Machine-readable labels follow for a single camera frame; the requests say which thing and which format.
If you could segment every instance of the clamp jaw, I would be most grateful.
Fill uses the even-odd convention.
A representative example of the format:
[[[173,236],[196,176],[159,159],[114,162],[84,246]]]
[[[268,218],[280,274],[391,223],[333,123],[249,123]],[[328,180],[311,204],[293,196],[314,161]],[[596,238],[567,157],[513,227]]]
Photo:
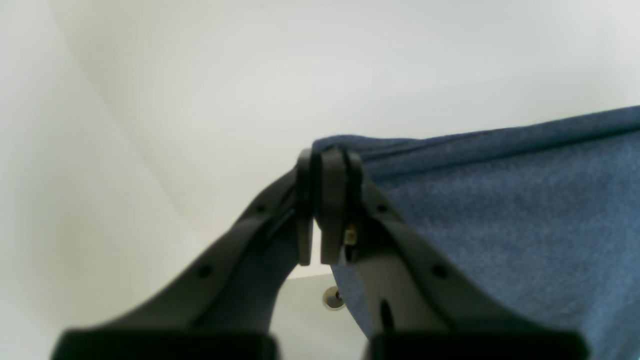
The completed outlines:
[[[576,332],[553,331],[492,300],[406,224],[357,154],[304,150],[231,229],[146,303],[94,329],[65,332],[54,360],[278,359],[275,299],[308,265],[354,266],[376,331],[366,359],[586,359]]]

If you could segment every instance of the white wall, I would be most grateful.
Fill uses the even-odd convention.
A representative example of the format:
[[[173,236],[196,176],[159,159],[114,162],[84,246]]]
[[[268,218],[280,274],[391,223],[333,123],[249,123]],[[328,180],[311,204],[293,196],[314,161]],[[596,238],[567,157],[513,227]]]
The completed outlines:
[[[65,326],[149,296],[316,138],[640,103],[639,10],[0,1],[0,357],[46,357]]]

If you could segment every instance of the blue fabric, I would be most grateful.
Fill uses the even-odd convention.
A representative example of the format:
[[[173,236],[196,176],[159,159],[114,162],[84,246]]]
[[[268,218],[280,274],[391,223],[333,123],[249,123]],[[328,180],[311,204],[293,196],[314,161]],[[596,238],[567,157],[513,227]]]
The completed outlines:
[[[480,288],[593,358],[640,357],[640,107],[427,140],[335,136],[404,219]],[[362,330],[362,287],[335,266]]]

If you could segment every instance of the screw hole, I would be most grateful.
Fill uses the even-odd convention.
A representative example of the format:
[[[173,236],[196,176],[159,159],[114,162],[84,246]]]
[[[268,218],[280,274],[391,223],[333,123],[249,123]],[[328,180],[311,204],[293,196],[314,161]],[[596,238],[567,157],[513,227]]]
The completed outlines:
[[[435,265],[433,268],[431,268],[431,272],[433,272],[433,275],[441,279],[447,277],[447,269],[445,269],[442,265]]]
[[[391,314],[391,307],[386,300],[382,300],[382,303],[380,303],[380,318],[382,320],[382,328],[385,331],[394,330],[394,317]]]
[[[347,245],[344,247],[344,258],[347,262],[353,260],[353,246]]]
[[[205,265],[198,270],[198,277],[201,279],[204,279],[209,275],[211,275],[212,272],[213,272],[213,269],[211,269],[211,266]]]
[[[329,310],[340,310],[344,307],[344,300],[338,291],[337,286],[328,288],[322,296],[324,306]]]

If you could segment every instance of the white curved surface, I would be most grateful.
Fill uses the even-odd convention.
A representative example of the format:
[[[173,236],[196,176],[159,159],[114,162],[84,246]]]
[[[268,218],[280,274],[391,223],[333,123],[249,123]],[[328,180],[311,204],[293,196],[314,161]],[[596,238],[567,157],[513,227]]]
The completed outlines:
[[[316,138],[422,138],[640,103],[639,10],[3,1],[0,356],[46,357],[60,329],[151,295]]]

